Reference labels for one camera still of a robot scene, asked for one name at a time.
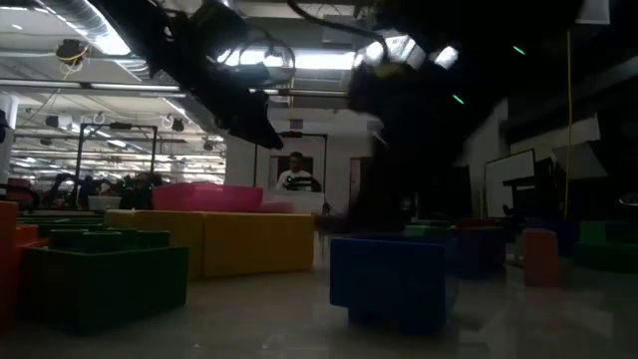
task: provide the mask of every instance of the floor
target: floor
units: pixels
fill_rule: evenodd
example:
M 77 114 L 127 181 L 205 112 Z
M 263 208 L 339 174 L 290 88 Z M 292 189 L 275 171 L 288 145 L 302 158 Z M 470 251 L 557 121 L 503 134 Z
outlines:
M 194 282 L 184 309 L 89 338 L 19 323 L 0 358 L 638 358 L 636 276 L 573 270 L 568 291 L 462 281 L 447 330 L 419 337 L 349 325 L 328 302 L 326 262 Z

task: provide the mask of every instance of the person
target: person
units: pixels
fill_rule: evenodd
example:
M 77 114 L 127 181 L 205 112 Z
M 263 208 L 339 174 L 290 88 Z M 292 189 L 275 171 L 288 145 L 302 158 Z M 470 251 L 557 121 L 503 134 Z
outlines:
M 297 178 L 312 178 L 312 175 L 308 172 L 302 170 L 303 168 L 303 155 L 299 152 L 293 152 L 290 154 L 290 170 L 284 171 L 279 176 L 279 181 L 277 182 L 276 189 L 286 189 L 289 188 L 286 186 L 286 182 L 288 179 L 297 179 Z

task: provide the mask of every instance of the white shirt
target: white shirt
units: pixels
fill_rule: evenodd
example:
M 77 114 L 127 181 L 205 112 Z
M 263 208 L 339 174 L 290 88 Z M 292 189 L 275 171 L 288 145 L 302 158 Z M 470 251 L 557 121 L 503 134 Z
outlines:
M 288 177 L 292 177 L 294 179 L 296 179 L 296 178 L 309 178 L 309 177 L 312 177 L 312 175 L 309 174 L 306 171 L 299 171 L 298 173 L 294 173 L 291 170 L 284 171 L 284 172 L 281 173 L 281 176 L 279 176 L 279 180 L 277 181 L 276 189 L 286 189 L 284 184 L 286 183 L 286 179 Z M 304 188 L 303 190 L 310 191 L 311 188 L 308 186 L 308 187 Z

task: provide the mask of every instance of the column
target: column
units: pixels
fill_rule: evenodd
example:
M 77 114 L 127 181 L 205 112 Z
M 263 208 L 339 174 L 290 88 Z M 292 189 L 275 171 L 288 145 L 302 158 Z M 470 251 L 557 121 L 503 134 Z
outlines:
M 16 129 L 18 118 L 18 97 L 13 95 L 0 95 L 0 110 L 4 111 L 5 119 L 9 128 L 5 128 L 5 136 L 0 143 L 0 183 L 6 184 L 11 169 L 9 161 L 11 159 L 11 147 L 13 146 L 13 133 Z M 4 196 L 5 190 L 0 189 L 0 196 Z

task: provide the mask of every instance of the yellow box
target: yellow box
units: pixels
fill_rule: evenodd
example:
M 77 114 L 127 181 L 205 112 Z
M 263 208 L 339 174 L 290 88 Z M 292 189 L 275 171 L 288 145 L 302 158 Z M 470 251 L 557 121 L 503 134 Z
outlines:
M 109 209 L 104 215 L 104 223 L 114 228 L 133 228 L 134 210 Z
M 188 279 L 201 278 L 204 216 L 200 212 L 138 210 L 134 227 L 170 232 L 170 245 L 188 247 Z
M 314 225 L 310 215 L 203 215 L 205 277 L 312 269 Z

